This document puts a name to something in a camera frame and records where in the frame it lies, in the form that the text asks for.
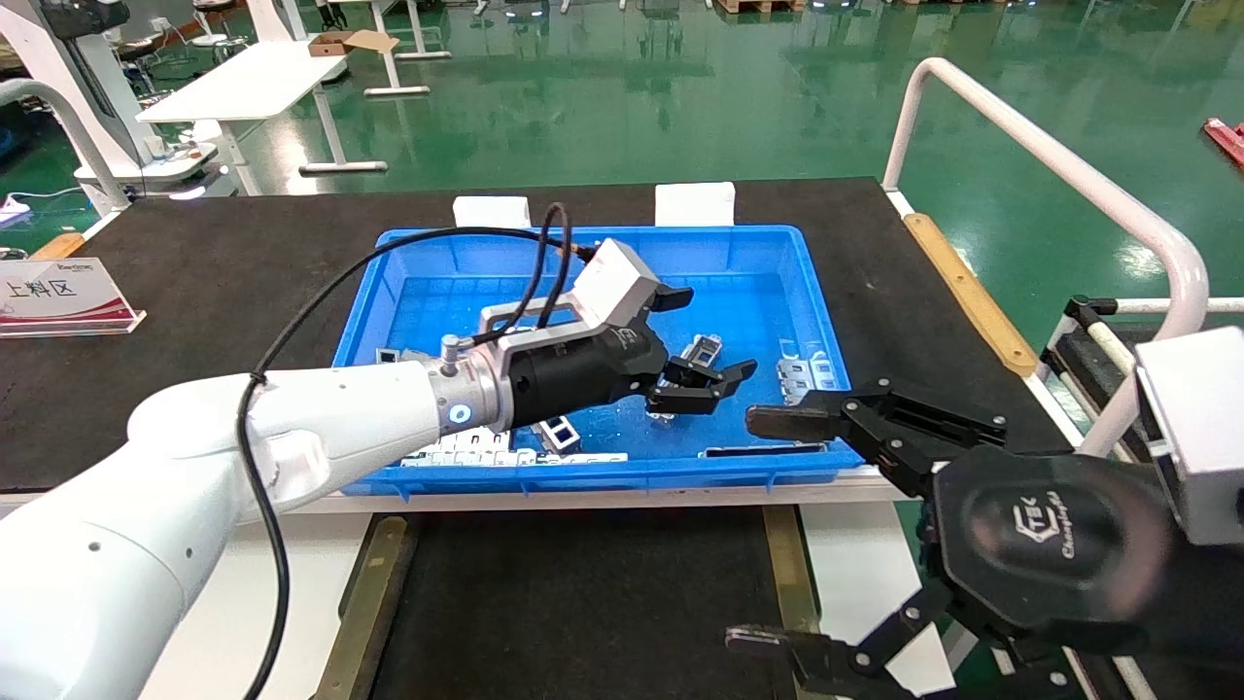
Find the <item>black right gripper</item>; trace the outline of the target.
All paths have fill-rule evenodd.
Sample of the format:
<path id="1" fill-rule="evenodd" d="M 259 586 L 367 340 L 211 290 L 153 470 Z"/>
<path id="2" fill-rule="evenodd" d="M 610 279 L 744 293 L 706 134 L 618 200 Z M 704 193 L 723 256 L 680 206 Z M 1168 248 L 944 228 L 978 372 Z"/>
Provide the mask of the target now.
<path id="1" fill-rule="evenodd" d="M 1147 610 L 1177 523 L 1151 475 L 1106 458 L 1013 455 L 1000 449 L 1006 417 L 889 378 L 753 404 L 745 421 L 753 436 L 778 441 L 840 439 L 902 494 L 931 496 L 938 579 L 857 647 L 773 625 L 725 630 L 730 652 L 782 663 L 805 691 L 919 699 L 887 665 L 945 612 L 995 642 L 1144 647 L 1154 638 Z M 969 451 L 935 472 L 909 433 Z"/>

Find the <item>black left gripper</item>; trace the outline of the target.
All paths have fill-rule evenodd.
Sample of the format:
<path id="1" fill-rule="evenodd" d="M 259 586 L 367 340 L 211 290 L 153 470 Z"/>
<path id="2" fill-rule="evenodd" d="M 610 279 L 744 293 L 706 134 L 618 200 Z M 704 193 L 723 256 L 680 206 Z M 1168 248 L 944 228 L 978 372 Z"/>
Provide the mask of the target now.
<path id="1" fill-rule="evenodd" d="M 658 285 L 649 298 L 649 313 L 683 310 L 694 293 L 690 287 Z M 680 356 L 671 357 L 666 342 L 647 325 L 607 327 L 513 356 L 510 426 L 529 426 L 578 409 L 613 404 L 644 390 L 651 415 L 712 415 L 756 369 L 755 361 L 714 371 Z"/>

